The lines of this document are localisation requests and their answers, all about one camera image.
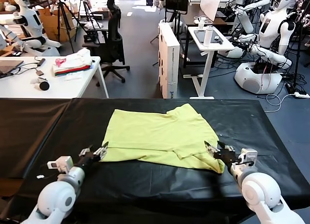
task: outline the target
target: concrete floor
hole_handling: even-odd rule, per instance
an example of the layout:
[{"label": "concrete floor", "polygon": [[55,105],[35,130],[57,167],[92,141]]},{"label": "concrete floor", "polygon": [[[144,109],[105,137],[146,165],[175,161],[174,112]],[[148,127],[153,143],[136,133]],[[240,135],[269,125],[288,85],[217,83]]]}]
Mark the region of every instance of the concrete floor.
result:
[{"label": "concrete floor", "polygon": [[[105,81],[108,93],[111,98],[161,98],[161,93],[157,85],[158,81],[158,65],[152,66],[157,62],[158,41],[150,41],[157,35],[158,22],[164,17],[164,10],[159,13],[158,10],[150,12],[152,9],[144,10],[143,4],[145,0],[120,0],[118,4],[122,10],[121,28],[119,32],[123,37],[124,53],[126,64],[131,66],[128,72],[125,69],[120,73],[126,78],[126,83],[113,74],[109,74]],[[128,12],[132,12],[132,16],[126,16]],[[103,21],[104,28],[107,28],[107,22]],[[82,30],[78,33],[77,42],[74,48],[77,51],[83,43]],[[61,49],[62,55],[71,53],[69,43],[65,43]],[[198,48],[195,43],[190,45],[189,58],[200,57]],[[290,59],[295,61],[295,56],[290,54]],[[306,54],[302,53],[299,65],[299,73],[310,78],[310,68],[305,68],[307,63]],[[195,67],[195,70],[203,70],[203,67]],[[210,76],[224,74],[232,69],[219,69],[211,72]],[[205,95],[214,96],[218,99],[258,99],[255,95],[242,90],[233,79],[234,73],[225,76],[210,78],[206,87]],[[99,88],[95,86],[96,80],[93,79],[87,88],[84,97],[105,98]],[[310,85],[306,84],[304,89],[310,93]],[[285,88],[282,89],[279,97],[287,94]],[[196,91],[191,80],[185,80],[179,76],[178,97],[195,96]],[[269,105],[266,100],[258,99],[265,110],[274,110],[277,107]],[[292,155],[294,161],[299,167],[305,178],[310,181],[310,100],[295,99],[287,97],[282,103],[282,107],[278,112],[267,114],[273,124],[278,135],[281,137],[286,148]],[[304,219],[305,223],[310,224],[310,208],[297,211]],[[259,223],[254,216],[244,222],[245,224]]]}]

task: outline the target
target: white humanoid robot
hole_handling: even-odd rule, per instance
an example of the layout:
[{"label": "white humanoid robot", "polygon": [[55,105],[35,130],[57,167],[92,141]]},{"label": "white humanoid robot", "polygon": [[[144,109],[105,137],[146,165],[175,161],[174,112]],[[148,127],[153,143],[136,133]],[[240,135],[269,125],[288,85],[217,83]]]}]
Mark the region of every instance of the white humanoid robot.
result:
[{"label": "white humanoid robot", "polygon": [[85,173],[94,162],[98,162],[107,153],[108,142],[92,152],[83,149],[80,160],[73,165],[71,156],[61,156],[56,161],[49,161],[49,169],[58,169],[58,179],[46,185],[40,192],[38,203],[28,219],[21,224],[60,224],[72,211],[74,202],[80,194]]},{"label": "white humanoid robot", "polygon": [[[60,47],[61,44],[43,36],[43,26],[37,13],[29,9],[23,0],[14,1],[19,5],[20,11],[14,12],[14,18],[12,19],[0,20],[0,30],[7,38],[14,42],[13,46],[19,47],[21,51],[25,51],[33,56],[59,56],[56,48]],[[12,24],[22,25],[31,37],[25,38],[23,41],[20,40],[4,26]]]},{"label": "white humanoid robot", "polygon": [[[261,8],[269,3],[270,3],[270,0],[259,0],[258,2],[253,2],[248,5],[245,5],[245,0],[233,0],[233,1],[228,2],[229,6],[235,5],[233,9],[236,14],[236,17],[234,19],[234,24],[231,29],[231,32],[235,32],[236,34],[232,36],[232,39],[230,41],[232,40],[235,42],[239,41],[239,39],[236,38],[237,36],[239,36],[239,33],[238,33],[239,30],[236,29],[238,28],[239,24],[241,25],[245,33],[247,34],[252,33],[254,31],[254,27],[249,19],[248,11],[256,9],[256,8]],[[218,53],[228,58],[241,58],[242,55],[245,53],[245,50],[244,48],[235,46],[234,50],[219,51]]]},{"label": "white humanoid robot", "polygon": [[[257,151],[242,149],[237,156],[233,147],[218,142],[220,148],[204,142],[207,152],[222,160],[236,180],[240,192],[262,224],[305,224],[301,217],[290,210],[277,182],[269,175],[255,169]],[[70,156],[61,156],[47,163],[49,169],[58,169],[58,180],[44,187],[38,203],[29,218],[22,224],[60,224],[72,211],[80,193],[86,170],[100,161],[107,152],[108,142],[92,152],[89,148],[80,153],[80,161],[74,166]]]},{"label": "white humanoid robot", "polygon": [[[257,72],[253,63],[242,63],[234,76],[234,79],[243,89],[255,94],[270,94],[278,87],[282,76],[274,73],[277,69],[287,69],[292,62],[284,56],[291,35],[295,29],[295,23],[288,21],[287,6],[291,0],[274,0],[272,9],[266,15],[261,14],[262,26],[259,35],[243,35],[239,39],[254,41],[250,43],[249,52],[259,55],[266,62],[263,72]],[[280,35],[278,52],[270,50],[271,44]]]},{"label": "white humanoid robot", "polygon": [[243,148],[237,156],[233,147],[224,143],[218,142],[220,148],[207,142],[205,145],[211,156],[222,160],[228,167],[247,206],[256,213],[261,224],[305,224],[302,218],[289,208],[281,196],[277,182],[270,175],[257,172],[256,150]]}]

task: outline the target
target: yellow t-shirt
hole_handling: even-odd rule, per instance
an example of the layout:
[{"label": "yellow t-shirt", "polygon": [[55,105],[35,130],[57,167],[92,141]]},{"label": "yellow t-shirt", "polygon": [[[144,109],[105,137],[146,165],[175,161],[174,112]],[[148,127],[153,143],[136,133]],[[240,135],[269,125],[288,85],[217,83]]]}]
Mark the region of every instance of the yellow t-shirt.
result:
[{"label": "yellow t-shirt", "polygon": [[102,161],[140,160],[223,173],[224,163],[207,153],[204,141],[217,145],[218,137],[189,104],[166,114],[115,110]]}]

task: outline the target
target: power strip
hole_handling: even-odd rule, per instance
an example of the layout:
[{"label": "power strip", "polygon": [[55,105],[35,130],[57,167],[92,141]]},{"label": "power strip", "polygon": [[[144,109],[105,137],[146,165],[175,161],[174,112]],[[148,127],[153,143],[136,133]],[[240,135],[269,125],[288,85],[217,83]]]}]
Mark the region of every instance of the power strip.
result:
[{"label": "power strip", "polygon": [[310,95],[309,94],[302,95],[299,92],[294,92],[294,95],[297,98],[310,99]]}]

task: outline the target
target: pink object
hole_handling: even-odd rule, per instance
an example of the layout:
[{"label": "pink object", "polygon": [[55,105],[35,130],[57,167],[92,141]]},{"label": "pink object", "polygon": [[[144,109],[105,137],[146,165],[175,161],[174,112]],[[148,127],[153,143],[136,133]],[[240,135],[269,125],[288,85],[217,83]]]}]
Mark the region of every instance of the pink object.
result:
[{"label": "pink object", "polygon": [[55,60],[56,66],[60,67],[60,65],[63,64],[65,61],[66,61],[65,58],[64,59],[57,58]]}]

